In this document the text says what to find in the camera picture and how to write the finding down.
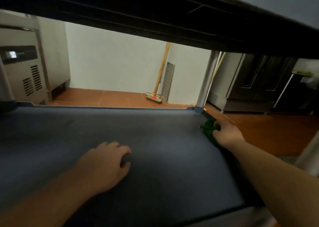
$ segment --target wooden stick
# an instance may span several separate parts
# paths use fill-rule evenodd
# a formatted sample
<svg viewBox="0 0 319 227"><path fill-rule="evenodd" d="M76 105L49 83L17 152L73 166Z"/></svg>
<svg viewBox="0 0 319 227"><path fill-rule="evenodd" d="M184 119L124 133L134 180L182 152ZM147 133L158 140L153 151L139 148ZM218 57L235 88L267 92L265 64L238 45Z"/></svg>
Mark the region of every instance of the wooden stick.
<svg viewBox="0 0 319 227"><path fill-rule="evenodd" d="M159 69L159 74L157 76L157 80L156 80L156 84L155 84L155 88L154 88L154 94L155 95L157 94L157 89L158 89L160 81L162 79L162 74L163 74L163 70L164 70L164 67L165 67L165 61L166 61L170 46L171 46L171 43L170 42L166 42L166 47L165 47L165 52L164 52L162 64L161 64L161 67Z"/></svg>

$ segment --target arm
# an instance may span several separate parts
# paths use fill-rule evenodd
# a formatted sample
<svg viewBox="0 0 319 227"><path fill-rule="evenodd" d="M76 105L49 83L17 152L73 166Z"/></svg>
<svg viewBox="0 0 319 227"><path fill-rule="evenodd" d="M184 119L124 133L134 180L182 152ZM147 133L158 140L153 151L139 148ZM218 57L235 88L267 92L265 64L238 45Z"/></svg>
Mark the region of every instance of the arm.
<svg viewBox="0 0 319 227"><path fill-rule="evenodd" d="M216 121L217 142L238 159L269 211L282 227L319 225L319 179L247 143L239 129Z"/></svg>
<svg viewBox="0 0 319 227"><path fill-rule="evenodd" d="M44 189L0 214L0 226L59 227L89 198L113 188L130 169L122 168L128 146L117 142L90 149L76 165L61 174Z"/></svg>

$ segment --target broom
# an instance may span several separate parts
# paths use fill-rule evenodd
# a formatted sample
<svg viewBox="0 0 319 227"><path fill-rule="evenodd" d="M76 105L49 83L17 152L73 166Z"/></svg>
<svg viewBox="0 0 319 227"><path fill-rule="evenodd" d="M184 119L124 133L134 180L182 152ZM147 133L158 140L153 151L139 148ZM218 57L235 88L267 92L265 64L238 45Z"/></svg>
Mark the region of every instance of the broom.
<svg viewBox="0 0 319 227"><path fill-rule="evenodd" d="M171 45L170 42L166 42L165 52L164 52L164 56L163 56L161 67L159 69L159 74L157 76L154 92L153 93L146 92L146 99L152 100L152 101L157 102L157 103L162 103L162 100L160 99L160 96L157 95L156 93L157 93L157 89L159 87L160 81L162 79L163 69L164 69L164 66L165 66L165 61L166 61L166 58L167 58L167 54L168 54L170 45Z"/></svg>

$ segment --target ventilation grille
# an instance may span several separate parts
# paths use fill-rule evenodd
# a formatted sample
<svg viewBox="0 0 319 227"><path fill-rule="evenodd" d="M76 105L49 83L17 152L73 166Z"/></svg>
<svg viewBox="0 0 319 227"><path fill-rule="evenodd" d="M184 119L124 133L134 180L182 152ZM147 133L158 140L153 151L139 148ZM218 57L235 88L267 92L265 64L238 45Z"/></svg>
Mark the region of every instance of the ventilation grille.
<svg viewBox="0 0 319 227"><path fill-rule="evenodd" d="M23 82L24 91L27 96L34 93L34 88L33 88L32 80L30 77L22 80L22 82Z"/></svg>
<svg viewBox="0 0 319 227"><path fill-rule="evenodd" d="M31 66L31 73L32 73L32 78L33 78L35 90L38 91L42 88L42 83L41 83L38 65Z"/></svg>

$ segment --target green cloth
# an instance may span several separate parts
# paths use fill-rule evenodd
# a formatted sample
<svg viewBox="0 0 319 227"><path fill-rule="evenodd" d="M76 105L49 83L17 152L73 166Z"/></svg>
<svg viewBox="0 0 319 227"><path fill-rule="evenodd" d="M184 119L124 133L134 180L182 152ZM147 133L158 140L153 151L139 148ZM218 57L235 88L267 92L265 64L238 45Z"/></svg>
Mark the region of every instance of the green cloth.
<svg viewBox="0 0 319 227"><path fill-rule="evenodd" d="M201 126L201 128L204 130L204 134L207 136L209 141L213 143L214 146L220 147L220 145L217 143L217 140L215 140L213 136L213 131L218 130L220 131L220 125L214 126L216 119L212 118L210 120L207 120L204 125Z"/></svg>

